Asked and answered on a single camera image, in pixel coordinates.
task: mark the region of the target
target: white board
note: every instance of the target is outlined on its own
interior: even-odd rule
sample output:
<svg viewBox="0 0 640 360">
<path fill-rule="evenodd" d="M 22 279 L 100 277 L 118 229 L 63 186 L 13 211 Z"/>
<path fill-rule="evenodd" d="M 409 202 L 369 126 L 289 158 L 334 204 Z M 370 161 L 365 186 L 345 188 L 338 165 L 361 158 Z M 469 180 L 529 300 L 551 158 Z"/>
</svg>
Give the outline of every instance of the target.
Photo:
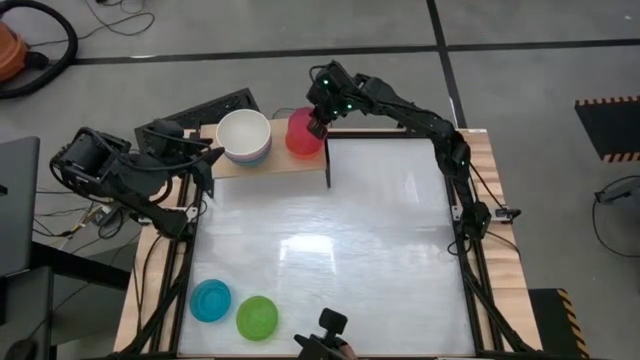
<svg viewBox="0 0 640 360">
<path fill-rule="evenodd" d="M 232 305 L 214 323 L 185 309 L 179 354 L 294 356 L 295 334 L 324 335 L 325 307 L 348 317 L 342 337 L 361 357 L 473 354 L 431 142 L 335 139 L 329 149 L 331 189 L 324 172 L 216 180 L 187 296 L 219 279 Z M 235 324 L 254 295 L 279 311 L 276 332 L 262 342 L 244 339 Z"/>
</svg>

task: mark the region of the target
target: green bowl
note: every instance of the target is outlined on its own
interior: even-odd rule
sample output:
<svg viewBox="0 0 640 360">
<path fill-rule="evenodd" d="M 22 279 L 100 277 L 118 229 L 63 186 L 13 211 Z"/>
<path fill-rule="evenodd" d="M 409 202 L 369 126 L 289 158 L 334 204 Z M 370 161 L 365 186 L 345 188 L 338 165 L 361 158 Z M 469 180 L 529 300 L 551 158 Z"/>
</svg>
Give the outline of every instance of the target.
<svg viewBox="0 0 640 360">
<path fill-rule="evenodd" d="M 250 297 L 238 309 L 236 326 L 245 339 L 264 340 L 278 326 L 278 309 L 273 301 L 264 296 Z"/>
</svg>

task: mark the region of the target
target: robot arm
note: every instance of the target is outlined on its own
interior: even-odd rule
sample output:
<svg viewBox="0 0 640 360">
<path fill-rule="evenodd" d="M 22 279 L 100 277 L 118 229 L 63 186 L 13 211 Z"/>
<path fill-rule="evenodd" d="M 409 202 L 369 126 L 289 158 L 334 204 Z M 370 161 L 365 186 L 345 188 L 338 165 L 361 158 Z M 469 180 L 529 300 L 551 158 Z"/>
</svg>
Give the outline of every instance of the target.
<svg viewBox="0 0 640 360">
<path fill-rule="evenodd" d="M 320 69 L 315 77 L 314 69 Z M 483 202 L 473 198 L 469 185 L 471 151 L 451 122 L 400 98 L 379 78 L 362 74 L 349 76 L 336 61 L 314 66 L 310 76 L 313 84 L 307 99 L 315 105 L 313 116 L 316 121 L 309 125 L 313 134 L 323 137 L 328 123 L 360 110 L 365 115 L 388 116 L 410 131 L 431 139 L 438 167 L 452 181 L 462 205 L 461 230 L 473 240 L 484 237 L 491 215 Z"/>
<path fill-rule="evenodd" d="M 78 195 L 98 202 L 94 197 L 112 198 L 149 218 L 162 236 L 182 240 L 189 222 L 187 214 L 163 209 L 158 203 L 171 191 L 172 178 L 186 174 L 212 196 L 211 166 L 224 148 L 211 149 L 211 139 L 183 139 L 183 129 L 164 120 L 145 126 L 143 132 L 138 139 L 140 151 L 130 153 L 128 141 L 81 128 L 51 159 L 51 173 Z M 165 194 L 149 200 L 165 183 Z"/>
</svg>

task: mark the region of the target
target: blue bowl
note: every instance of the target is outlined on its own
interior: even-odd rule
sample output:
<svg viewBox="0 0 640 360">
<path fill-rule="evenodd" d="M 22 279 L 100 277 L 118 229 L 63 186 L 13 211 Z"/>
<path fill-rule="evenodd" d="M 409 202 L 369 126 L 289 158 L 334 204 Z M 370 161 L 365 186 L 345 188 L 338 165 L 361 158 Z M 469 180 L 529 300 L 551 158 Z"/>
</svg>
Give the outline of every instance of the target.
<svg viewBox="0 0 640 360">
<path fill-rule="evenodd" d="M 227 313 L 231 306 L 231 292 L 220 280 L 205 280 L 198 284 L 189 300 L 193 317 L 202 322 L 214 322 Z"/>
</svg>

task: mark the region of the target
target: concrete floor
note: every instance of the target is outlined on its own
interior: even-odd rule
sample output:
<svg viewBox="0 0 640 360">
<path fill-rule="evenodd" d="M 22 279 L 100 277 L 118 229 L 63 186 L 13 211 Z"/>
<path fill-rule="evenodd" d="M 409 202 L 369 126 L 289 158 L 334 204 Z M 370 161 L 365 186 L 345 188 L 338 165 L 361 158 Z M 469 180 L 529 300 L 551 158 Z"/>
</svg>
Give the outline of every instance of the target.
<svg viewBox="0 0 640 360">
<path fill-rule="evenodd" d="M 135 9 L 137 1 L 125 0 L 125 8 Z M 80 35 L 99 25 L 83 0 L 46 3 L 61 11 Z M 448 44 L 606 40 L 640 34 L 640 4 L 635 0 L 443 0 L 437 6 Z M 121 37 L 102 30 L 81 42 L 79 56 L 435 44 L 422 0 L 149 0 L 146 9 L 156 15 L 146 33 Z M 117 7 L 98 11 L 106 20 L 124 17 Z M 30 11 L 10 13 L 5 20 L 31 43 L 61 36 L 50 22 Z M 135 30 L 144 21 L 139 18 L 119 29 Z M 56 56 L 62 48 L 47 46 L 42 51 Z M 489 129 L 506 199 L 524 212 L 515 231 L 528 286 L 569 291 L 592 356 L 637 358 L 640 267 L 637 260 L 617 257 L 597 243 L 590 205 L 594 191 L 620 176 L 638 174 L 640 166 L 602 163 L 573 102 L 638 95 L 640 47 L 478 51 L 450 53 L 450 58 L 467 125 Z M 385 79 L 398 94 L 420 106 L 448 118 L 453 115 L 435 52 L 84 65 L 71 67 L 30 97 L 0 103 L 0 141 L 39 136 L 39 185 L 59 189 L 45 162 L 80 126 L 133 140 L 132 129 L 140 124 L 243 87 L 252 90 L 270 115 L 280 107 L 306 104 L 307 69 L 330 59 L 352 72 Z M 356 115 L 335 124 L 389 125 L 393 125 L 389 119 Z M 41 196 L 37 206 L 38 212 L 47 212 L 84 203 L 71 196 Z M 640 253 L 636 241 L 640 212 L 632 206 L 602 208 L 602 233 L 617 249 Z M 46 224 L 62 230 L 73 220 Z M 81 253 L 117 248 L 137 230 L 128 224 L 116 239 Z M 91 231 L 95 230 L 80 234 L 65 248 L 71 251 L 92 240 Z M 72 291 L 67 288 L 60 291 Z M 122 302 L 121 294 L 86 296 L 71 308 Z M 114 308 L 105 317 L 117 318 L 118 306 Z M 105 320 L 100 329 L 104 331 L 92 337 L 94 345 L 76 344 L 75 350 L 61 351 L 61 359 L 78 358 L 87 354 L 82 350 L 87 348 L 93 349 L 91 355 L 107 354 L 108 339 L 115 334 L 113 321 Z M 91 331 L 100 329 L 94 326 Z"/>
</svg>

